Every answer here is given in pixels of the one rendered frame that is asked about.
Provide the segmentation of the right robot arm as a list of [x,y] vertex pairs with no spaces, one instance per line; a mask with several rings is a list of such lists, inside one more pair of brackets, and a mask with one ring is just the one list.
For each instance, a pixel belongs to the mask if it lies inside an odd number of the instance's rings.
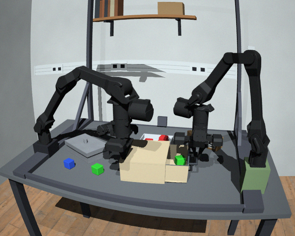
[[[34,126],[34,131],[38,133],[38,144],[48,145],[52,141],[49,129],[52,128],[55,121],[53,115],[65,94],[71,91],[80,79],[103,88],[111,96],[107,103],[113,104],[114,119],[124,120],[131,118],[133,120],[151,121],[154,108],[150,103],[150,99],[139,99],[139,95],[129,79],[111,77],[86,66],[80,66],[58,78],[55,85],[56,91],[45,111],[37,118]],[[125,97],[128,94],[130,96]],[[99,125],[97,134],[101,137],[108,134],[114,136],[114,126],[111,121]]]

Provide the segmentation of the white open tray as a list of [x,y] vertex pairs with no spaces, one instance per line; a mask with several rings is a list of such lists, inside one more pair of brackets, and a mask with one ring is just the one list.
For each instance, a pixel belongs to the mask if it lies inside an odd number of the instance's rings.
[[[140,140],[145,140],[146,138],[152,138],[153,140],[159,140],[159,137],[161,135],[156,135],[156,134],[143,134],[143,136],[140,138]],[[173,136],[168,137],[168,141],[170,141],[170,144],[173,143]]]

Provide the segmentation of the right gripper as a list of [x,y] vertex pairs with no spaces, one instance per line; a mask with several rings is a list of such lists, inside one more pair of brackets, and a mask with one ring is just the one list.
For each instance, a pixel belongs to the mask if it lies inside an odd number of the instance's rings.
[[123,160],[126,159],[128,151],[133,142],[133,138],[130,138],[132,132],[138,133],[138,127],[135,124],[131,124],[132,119],[117,120],[113,118],[111,124],[114,125],[114,136],[116,138],[110,138],[105,144],[106,151],[119,152]]

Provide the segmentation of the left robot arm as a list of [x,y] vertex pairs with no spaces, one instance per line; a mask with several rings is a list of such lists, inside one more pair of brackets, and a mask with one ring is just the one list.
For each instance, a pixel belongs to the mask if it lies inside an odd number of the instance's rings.
[[[244,64],[249,77],[252,121],[247,125],[247,137],[252,150],[248,161],[250,167],[265,168],[268,154],[267,146],[270,140],[266,134],[262,112],[261,55],[256,50],[246,50],[244,53],[225,53],[208,78],[193,89],[192,96],[189,99],[177,98],[173,111],[177,116],[185,118],[193,116],[193,121],[196,123],[207,123],[209,112],[215,109],[211,104],[204,105],[203,103],[212,98],[218,83],[234,63]],[[204,148],[205,145],[211,144],[212,134],[207,133],[206,127],[200,130],[194,126],[191,139],[193,147]]]

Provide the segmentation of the blue block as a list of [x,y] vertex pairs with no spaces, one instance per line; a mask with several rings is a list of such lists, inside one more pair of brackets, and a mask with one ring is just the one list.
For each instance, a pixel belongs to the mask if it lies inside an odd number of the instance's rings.
[[73,167],[75,167],[74,160],[72,160],[70,158],[67,158],[63,162],[64,162],[65,168],[72,169]]

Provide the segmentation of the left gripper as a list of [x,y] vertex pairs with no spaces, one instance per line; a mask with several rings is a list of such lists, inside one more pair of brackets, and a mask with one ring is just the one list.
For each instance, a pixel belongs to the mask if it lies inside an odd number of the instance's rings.
[[[198,129],[203,130],[203,127],[208,128],[208,122],[204,124],[196,123],[193,121],[192,130],[194,129],[194,126],[198,127]],[[194,160],[196,160],[196,148],[192,147],[192,139],[191,136],[185,136],[185,132],[175,132],[174,134],[174,144],[175,145],[183,145],[184,141],[188,141],[188,147],[191,147],[194,155]],[[211,142],[213,142],[214,146],[222,146],[223,144],[223,138],[221,134],[213,134]],[[198,153],[198,160],[205,148],[208,148],[209,145],[205,145],[204,148],[199,148]]]

